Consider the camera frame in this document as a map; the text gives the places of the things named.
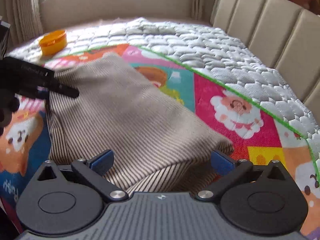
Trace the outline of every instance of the beige headboard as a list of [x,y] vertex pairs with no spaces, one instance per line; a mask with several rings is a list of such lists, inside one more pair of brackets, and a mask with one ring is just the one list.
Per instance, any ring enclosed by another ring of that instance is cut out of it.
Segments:
[[320,17],[287,0],[220,0],[213,21],[277,69],[320,123]]

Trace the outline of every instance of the quilted mattress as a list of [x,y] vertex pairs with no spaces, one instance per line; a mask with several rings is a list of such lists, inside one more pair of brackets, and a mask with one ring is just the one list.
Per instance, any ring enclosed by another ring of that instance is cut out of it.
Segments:
[[[8,55],[41,64],[45,59],[41,58],[38,41]],[[67,47],[54,57],[121,43],[164,54],[251,98],[307,139],[320,170],[320,131],[311,111],[297,99],[277,70],[266,67],[239,39],[228,36],[222,29],[174,22],[154,23],[138,18],[127,23],[70,31]]]

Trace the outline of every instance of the green trim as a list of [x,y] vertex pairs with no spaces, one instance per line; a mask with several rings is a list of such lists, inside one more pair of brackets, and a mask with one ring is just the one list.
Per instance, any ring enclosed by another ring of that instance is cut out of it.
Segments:
[[[102,49],[102,48],[113,47],[113,46],[116,46],[116,45],[112,45],[112,46],[97,46],[97,47],[94,47],[94,48],[92,48],[92,49],[90,49],[90,50]],[[202,76],[202,77],[210,80],[210,81],[213,82],[213,83],[218,84],[219,86],[222,86],[222,87],[225,88],[226,90],[229,90],[229,91],[235,93],[237,96],[243,98],[244,100],[246,100],[246,101],[248,101],[249,103],[253,104],[253,105],[256,106],[257,108],[261,109],[262,111],[264,111],[265,113],[267,113],[268,115],[270,115],[271,117],[273,117],[276,121],[278,121],[279,123],[281,123],[282,125],[284,125],[286,128],[288,128],[289,130],[291,130],[291,131],[295,132],[296,134],[300,135],[303,139],[306,140],[306,142],[307,142],[307,144],[308,144],[309,153],[310,153],[310,156],[311,156],[311,159],[312,159],[312,162],[313,162],[313,166],[314,166],[314,168],[315,168],[317,177],[320,178],[320,169],[318,169],[318,167],[317,167],[316,161],[315,161],[315,159],[314,159],[314,157],[313,157],[312,149],[311,149],[311,147],[310,147],[310,145],[309,145],[309,143],[308,143],[308,141],[307,141],[307,138],[306,138],[305,136],[303,136],[298,130],[296,130],[295,128],[293,128],[289,123],[283,121],[282,119],[280,119],[279,117],[277,117],[277,116],[274,115],[273,113],[269,112],[267,109],[264,109],[262,106],[260,106],[259,104],[255,103],[251,98],[247,98],[246,96],[244,96],[244,95],[240,94],[239,92],[237,92],[236,90],[234,90],[234,89],[226,86],[224,83],[222,83],[221,81],[219,81],[219,80],[217,80],[217,79],[214,79],[214,78],[209,77],[209,76],[207,76],[207,75],[205,75],[205,74],[203,74],[203,73],[201,73],[201,72],[199,72],[199,71],[196,71],[195,69],[191,68],[190,66],[188,66],[188,65],[186,65],[186,64],[183,64],[183,63],[181,63],[181,62],[178,62],[177,60],[174,60],[174,59],[172,59],[172,58],[169,58],[169,57],[167,57],[165,54],[162,54],[162,53],[160,53],[160,52],[155,52],[155,51],[153,51],[153,50],[151,50],[151,49],[146,49],[146,48],[144,48],[144,47],[142,47],[142,46],[133,46],[133,47],[137,47],[137,48],[139,48],[139,49],[144,49],[144,50],[146,50],[146,51],[149,51],[149,52],[152,52],[152,53],[154,53],[154,54],[157,54],[157,55],[160,56],[160,57],[163,57],[163,58],[165,58],[165,59],[167,59],[167,60],[169,60],[169,61],[171,61],[171,62],[173,62],[173,63],[175,63],[175,64],[177,64],[177,65],[179,65],[179,66],[182,66],[182,67],[186,68],[186,69],[189,70],[189,71],[192,71],[193,73],[198,74],[199,76]],[[76,52],[76,53],[73,53],[73,54],[64,55],[64,56],[62,56],[62,57],[67,57],[67,56],[70,56],[70,55],[77,55],[77,54],[79,54],[79,53],[87,52],[87,51],[90,51],[90,50],[87,49],[87,50],[79,51],[79,52]]]

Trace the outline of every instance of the beige towel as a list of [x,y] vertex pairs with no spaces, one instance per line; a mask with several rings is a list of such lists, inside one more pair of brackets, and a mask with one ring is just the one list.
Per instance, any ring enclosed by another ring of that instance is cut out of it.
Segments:
[[50,158],[67,164],[112,149],[106,179],[134,191],[196,192],[214,178],[210,153],[231,142],[163,94],[118,55],[56,73],[77,99],[51,93]]

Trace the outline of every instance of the metal screw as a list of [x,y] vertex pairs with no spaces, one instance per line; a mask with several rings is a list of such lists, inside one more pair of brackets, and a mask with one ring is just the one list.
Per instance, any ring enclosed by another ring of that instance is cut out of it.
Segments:
[[198,193],[200,198],[211,198],[213,197],[213,193],[209,190],[202,190]]
[[110,193],[110,197],[115,199],[123,198],[124,196],[125,196],[125,192],[122,190],[115,190]]

